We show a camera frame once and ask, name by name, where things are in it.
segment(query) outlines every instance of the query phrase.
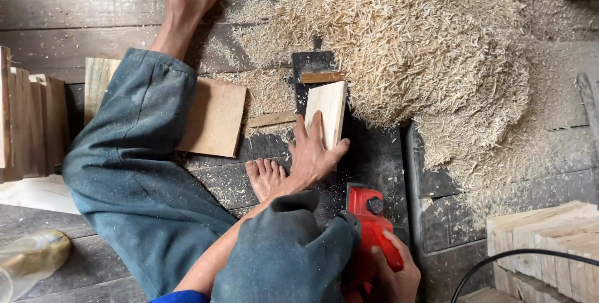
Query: red electric planer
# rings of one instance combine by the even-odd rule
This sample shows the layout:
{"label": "red electric planer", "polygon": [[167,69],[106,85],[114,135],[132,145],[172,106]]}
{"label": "red electric planer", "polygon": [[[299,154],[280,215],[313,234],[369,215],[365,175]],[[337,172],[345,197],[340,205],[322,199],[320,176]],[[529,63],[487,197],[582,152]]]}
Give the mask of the red electric planer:
{"label": "red electric planer", "polygon": [[341,211],[341,214],[355,226],[362,238],[358,250],[352,256],[351,272],[355,276],[353,282],[365,284],[367,291],[370,291],[370,285],[366,284],[376,273],[370,253],[372,246],[380,247],[393,272],[404,268],[400,252],[383,235],[383,229],[393,232],[393,225],[383,217],[383,205],[383,196],[379,191],[366,185],[348,183],[346,209]]}

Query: hand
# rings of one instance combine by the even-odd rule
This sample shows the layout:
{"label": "hand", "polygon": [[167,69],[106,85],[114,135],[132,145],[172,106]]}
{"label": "hand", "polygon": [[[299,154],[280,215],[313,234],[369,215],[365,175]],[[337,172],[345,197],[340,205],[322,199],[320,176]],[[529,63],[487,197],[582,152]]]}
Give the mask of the hand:
{"label": "hand", "polygon": [[299,178],[310,185],[324,178],[337,165],[341,157],[348,152],[349,139],[345,138],[333,149],[324,145],[322,113],[316,111],[310,126],[310,136],[305,130],[304,117],[298,116],[294,127],[295,145],[289,143],[289,152],[293,158],[289,177]]}
{"label": "hand", "polygon": [[414,264],[408,247],[398,237],[387,230],[383,230],[383,235],[400,252],[404,260],[404,268],[402,271],[393,272],[380,248],[373,247],[371,253],[376,262],[377,274],[372,282],[373,288],[365,301],[414,303],[420,284],[420,270]]}

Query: black bolt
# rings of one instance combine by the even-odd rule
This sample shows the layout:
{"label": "black bolt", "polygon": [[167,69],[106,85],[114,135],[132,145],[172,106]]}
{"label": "black bolt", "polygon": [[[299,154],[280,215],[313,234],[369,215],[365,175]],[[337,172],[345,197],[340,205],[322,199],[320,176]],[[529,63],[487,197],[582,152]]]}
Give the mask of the black bolt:
{"label": "black bolt", "polygon": [[383,212],[383,200],[373,197],[366,201],[366,209],[370,211],[372,214],[380,214]]}

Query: black power cord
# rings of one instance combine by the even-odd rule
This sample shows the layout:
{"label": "black power cord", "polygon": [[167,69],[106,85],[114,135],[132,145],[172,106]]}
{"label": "black power cord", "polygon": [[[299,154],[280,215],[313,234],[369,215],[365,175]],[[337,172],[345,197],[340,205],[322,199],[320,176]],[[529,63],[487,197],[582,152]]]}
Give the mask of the black power cord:
{"label": "black power cord", "polygon": [[464,275],[464,277],[462,277],[460,284],[455,289],[455,292],[453,293],[450,303],[458,303],[458,297],[460,295],[460,292],[464,288],[464,285],[466,285],[466,283],[468,282],[470,277],[472,277],[472,275],[474,275],[479,269],[483,268],[484,266],[488,265],[489,263],[491,263],[493,261],[497,261],[498,259],[502,259],[507,256],[518,255],[518,254],[543,254],[543,255],[557,256],[557,257],[565,257],[566,259],[580,261],[580,262],[588,263],[588,264],[594,265],[594,266],[599,266],[599,261],[597,261],[597,260],[589,259],[587,257],[582,257],[582,256],[574,255],[574,254],[556,252],[554,250],[545,250],[545,249],[532,249],[532,248],[514,249],[514,250],[510,250],[509,252],[503,252],[503,253],[499,253],[497,255],[488,257],[488,258],[484,259],[483,261],[476,263],[476,265],[474,267],[470,268],[470,270],[466,273],[466,275]]}

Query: blue sleeve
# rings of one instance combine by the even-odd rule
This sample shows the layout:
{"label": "blue sleeve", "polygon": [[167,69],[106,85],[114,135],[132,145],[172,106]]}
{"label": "blue sleeve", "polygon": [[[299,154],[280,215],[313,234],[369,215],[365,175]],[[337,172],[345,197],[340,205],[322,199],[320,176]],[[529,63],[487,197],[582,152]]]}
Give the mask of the blue sleeve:
{"label": "blue sleeve", "polygon": [[208,299],[197,291],[175,291],[148,303],[208,303]]}

